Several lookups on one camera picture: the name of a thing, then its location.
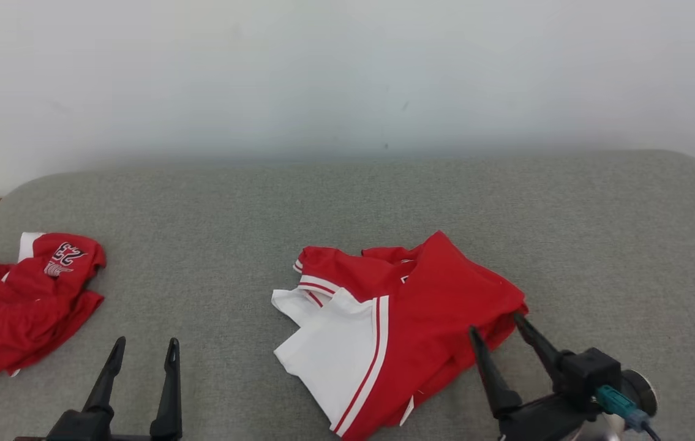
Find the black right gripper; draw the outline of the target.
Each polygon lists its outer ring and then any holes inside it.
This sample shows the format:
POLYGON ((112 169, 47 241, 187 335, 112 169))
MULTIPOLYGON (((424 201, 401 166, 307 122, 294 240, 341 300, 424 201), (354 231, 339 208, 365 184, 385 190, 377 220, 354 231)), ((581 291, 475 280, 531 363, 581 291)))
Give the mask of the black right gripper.
MULTIPOLYGON (((554 393, 566 391, 565 375, 561 363, 570 355, 558 350, 521 313, 513 314, 516 329, 524 341, 534 349, 541 365, 552 381, 554 393)), ((487 397, 490 411, 498 420, 498 440, 574 440, 585 423, 593 423, 603 409, 595 402, 585 408, 575 407, 560 394, 536 399, 523 404, 520 395, 507 385, 492 359, 488 345, 475 326, 468 330, 476 366, 487 397)))

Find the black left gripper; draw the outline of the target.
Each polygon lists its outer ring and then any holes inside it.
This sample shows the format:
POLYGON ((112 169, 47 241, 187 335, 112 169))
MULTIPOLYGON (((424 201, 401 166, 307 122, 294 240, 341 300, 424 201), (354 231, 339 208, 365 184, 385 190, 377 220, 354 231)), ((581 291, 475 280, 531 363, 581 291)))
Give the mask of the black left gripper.
MULTIPOLYGON (((87 398, 83 412, 103 412, 113 414, 110 396, 113 391, 115 377, 121 371, 126 348, 126 338, 120 337, 104 363, 98 379, 87 398)), ((180 345, 177 338, 169 341, 163 370, 165 381, 157 416, 151 422, 149 435, 110 434, 112 441, 176 441, 182 439, 182 399, 181 399, 181 366, 180 345)))

